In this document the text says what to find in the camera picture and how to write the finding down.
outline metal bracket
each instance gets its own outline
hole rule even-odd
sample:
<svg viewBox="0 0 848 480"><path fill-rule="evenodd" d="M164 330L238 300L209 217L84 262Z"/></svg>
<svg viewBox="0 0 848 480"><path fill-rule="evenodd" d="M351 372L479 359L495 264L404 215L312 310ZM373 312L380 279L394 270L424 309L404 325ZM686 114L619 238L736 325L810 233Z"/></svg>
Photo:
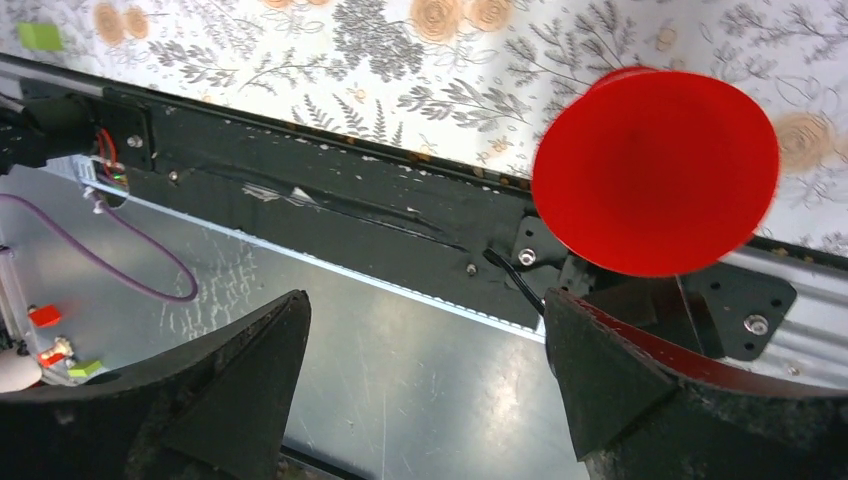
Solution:
<svg viewBox="0 0 848 480"><path fill-rule="evenodd" d="M798 296L786 280L724 263L681 280L706 301L725 355L743 361L760 356Z"/></svg>
<svg viewBox="0 0 848 480"><path fill-rule="evenodd" d="M551 287L562 287L583 296L592 291L595 282L594 276L587 272L588 263L570 254L539 217L527 216L521 220L509 260L540 297ZM509 288L518 289L508 275L505 282Z"/></svg>

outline red connector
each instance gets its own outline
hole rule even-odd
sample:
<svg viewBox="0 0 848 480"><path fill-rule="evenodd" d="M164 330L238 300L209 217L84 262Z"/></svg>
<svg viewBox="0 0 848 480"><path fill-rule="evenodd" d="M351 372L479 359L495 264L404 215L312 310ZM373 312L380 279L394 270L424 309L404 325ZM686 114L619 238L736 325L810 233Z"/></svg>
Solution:
<svg viewBox="0 0 848 480"><path fill-rule="evenodd" d="M54 327L62 320L62 314L53 305L47 305L41 308L30 307L28 313L29 319L32 320L32 324L36 328Z"/></svg>
<svg viewBox="0 0 848 480"><path fill-rule="evenodd" d="M73 354L71 342L66 338L59 337L53 347L38 354L38 363L44 368L50 368Z"/></svg>

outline orange rose pattern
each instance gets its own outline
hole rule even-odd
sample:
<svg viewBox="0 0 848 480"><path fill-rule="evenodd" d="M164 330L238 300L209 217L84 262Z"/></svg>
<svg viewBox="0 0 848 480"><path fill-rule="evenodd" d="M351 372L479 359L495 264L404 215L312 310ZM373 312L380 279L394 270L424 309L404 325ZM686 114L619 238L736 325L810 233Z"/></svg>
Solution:
<svg viewBox="0 0 848 480"><path fill-rule="evenodd" d="M848 136L843 135L840 137L833 146L833 149L842 157L843 162L848 161Z"/></svg>
<svg viewBox="0 0 848 480"><path fill-rule="evenodd" d="M472 25L484 32L501 30L512 17L512 0L474 0L467 16Z"/></svg>
<svg viewBox="0 0 848 480"><path fill-rule="evenodd" d="M94 28L103 43L116 47L124 41L124 28L121 14L108 3L94 7Z"/></svg>
<svg viewBox="0 0 848 480"><path fill-rule="evenodd" d="M833 125L813 113L790 113L774 121L784 174L800 174L819 166L836 152Z"/></svg>
<svg viewBox="0 0 848 480"><path fill-rule="evenodd" d="M294 0L262 0L265 5L277 10L282 10L294 2Z"/></svg>
<svg viewBox="0 0 848 480"><path fill-rule="evenodd" d="M139 40L147 38L150 33L147 14L139 7L131 7L124 13L124 26L130 35Z"/></svg>
<svg viewBox="0 0 848 480"><path fill-rule="evenodd" d="M660 29L659 33L657 33L656 44L654 48L659 52L667 52L671 47L674 46L674 42L677 41L677 31L673 30L669 27L663 27Z"/></svg>
<svg viewBox="0 0 848 480"><path fill-rule="evenodd" d="M444 43L459 32L462 6L459 0L413 0L409 18L421 38Z"/></svg>

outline metal plate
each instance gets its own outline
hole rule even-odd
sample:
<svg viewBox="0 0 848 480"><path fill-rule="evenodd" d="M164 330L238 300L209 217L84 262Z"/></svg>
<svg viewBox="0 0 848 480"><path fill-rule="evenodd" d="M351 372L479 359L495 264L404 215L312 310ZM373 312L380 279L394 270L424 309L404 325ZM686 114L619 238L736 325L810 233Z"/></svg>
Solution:
<svg viewBox="0 0 848 480"><path fill-rule="evenodd" d="M185 288L164 259L93 215L73 182L15 168L0 178L0 190L27 196L140 281ZM26 212L0 205L0 233L17 248L24 295L32 303L55 302L65 314L40 334L41 345L61 333L81 358L116 368L302 288L313 320L287 446L365 478L588 478L574 458L538 341L134 201L119 212L188 263L200 300L163 305L140 296L92 268Z"/></svg>
<svg viewBox="0 0 848 480"><path fill-rule="evenodd" d="M724 262L783 278L798 293L757 360L727 362L764 375L848 389L848 274L752 248Z"/></svg>
<svg viewBox="0 0 848 480"><path fill-rule="evenodd" d="M742 361L760 356L796 297L786 280L721 263L682 281L706 300L725 355ZM766 322L765 333L746 328L746 319L754 316Z"/></svg>

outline wire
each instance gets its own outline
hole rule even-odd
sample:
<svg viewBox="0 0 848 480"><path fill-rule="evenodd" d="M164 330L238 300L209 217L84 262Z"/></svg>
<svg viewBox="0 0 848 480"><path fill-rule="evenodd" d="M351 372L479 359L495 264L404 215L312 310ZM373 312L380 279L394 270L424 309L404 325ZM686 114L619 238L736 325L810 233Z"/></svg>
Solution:
<svg viewBox="0 0 848 480"><path fill-rule="evenodd" d="M43 210L29 202L28 200L21 198L17 195L11 195L8 193L0 193L0 200L5 200L11 203L15 203L18 206L24 207L24 209L29 210L30 213L36 216L41 223L43 223L48 229L50 229L53 233L62 238L68 245L71 246L74 250L79 252L80 255L85 257L88 261L93 263L95 266L99 267L101 270L106 271L109 275L123 283L124 285L141 292L147 296L153 297L157 300L161 300L163 302L171 302L171 303L188 303L193 301L197 297L198 286L197 279L194 278L194 275L189 271L188 267L186 267L173 253L168 251L165 247L159 244L156 240L150 238L147 234L142 232L141 230L133 227L129 223L126 222L123 218L119 217L111 208L106 204L106 201L96 192L94 189L86 190L86 198L94 202L95 210L106 213L112 220L118 222L122 227L129 230L130 232L137 235L139 238L148 243L151 247L158 250L160 253L168 257L174 265L180 270L180 273L188 278L189 283L191 284L191 291L188 295L177 297L174 295L169 295L167 293L162 293L157 290L154 290L137 280L134 280L113 267L109 263L107 263L102 258L98 257L91 250L85 247L82 243L80 243L77 239L71 236L67 231L65 231L62 227L59 226L49 215L47 215Z"/></svg>
<svg viewBox="0 0 848 480"><path fill-rule="evenodd" d="M106 142L106 145L109 147L109 156L105 155L106 149L103 147L103 142ZM106 172L106 175L112 176L112 167L118 165L118 149L115 147L115 141L112 139L112 135L109 134L109 131L105 128L101 128L97 132L97 144L100 147L100 158L103 158L104 161L103 171Z"/></svg>
<svg viewBox="0 0 848 480"><path fill-rule="evenodd" d="M107 184L107 185L117 187L118 189L121 189L121 190L126 189L127 184L118 180L117 178L114 178L116 176L117 175L114 175L114 174L112 176L109 176L109 175L103 175L103 174L98 173L97 179L100 180L101 182Z"/></svg>
<svg viewBox="0 0 848 480"><path fill-rule="evenodd" d="M521 274L518 273L515 268L510 265L509 261L505 259L500 253L496 252L492 247L487 248L483 251L483 258L488 260L494 265L501 267L509 278L515 282L515 286L518 287L518 290L524 295L533 308L539 313L539 315L545 314L545 304L542 303L542 299L539 298L538 295L530 288L530 285L527 285L527 282L524 281L524 278L521 277Z"/></svg>

